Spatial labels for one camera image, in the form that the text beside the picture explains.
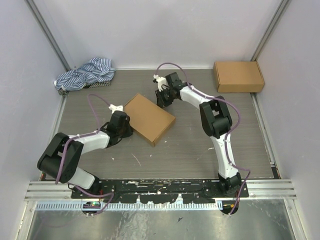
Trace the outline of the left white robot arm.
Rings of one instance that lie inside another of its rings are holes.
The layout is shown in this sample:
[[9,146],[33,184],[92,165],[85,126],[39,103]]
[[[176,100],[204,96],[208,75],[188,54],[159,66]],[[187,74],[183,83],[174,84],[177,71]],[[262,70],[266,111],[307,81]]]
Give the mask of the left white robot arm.
[[37,162],[37,168],[55,179],[56,183],[73,185],[88,198],[105,198],[114,193],[104,193],[100,179],[78,167],[82,155],[117,145],[122,139],[133,135],[130,117],[116,110],[110,121],[100,129],[81,135],[58,132]]

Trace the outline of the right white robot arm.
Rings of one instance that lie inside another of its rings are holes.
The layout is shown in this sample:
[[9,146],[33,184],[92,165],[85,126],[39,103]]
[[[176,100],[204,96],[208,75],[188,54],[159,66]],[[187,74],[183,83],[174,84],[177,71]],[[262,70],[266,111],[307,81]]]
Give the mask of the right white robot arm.
[[225,197],[232,197],[242,184],[239,170],[231,147],[233,121],[222,96],[214,97],[205,94],[188,82],[182,82],[176,72],[165,77],[154,75],[153,82],[157,84],[156,104],[166,108],[174,100],[190,103],[200,112],[202,129],[213,142],[218,160],[218,188]]

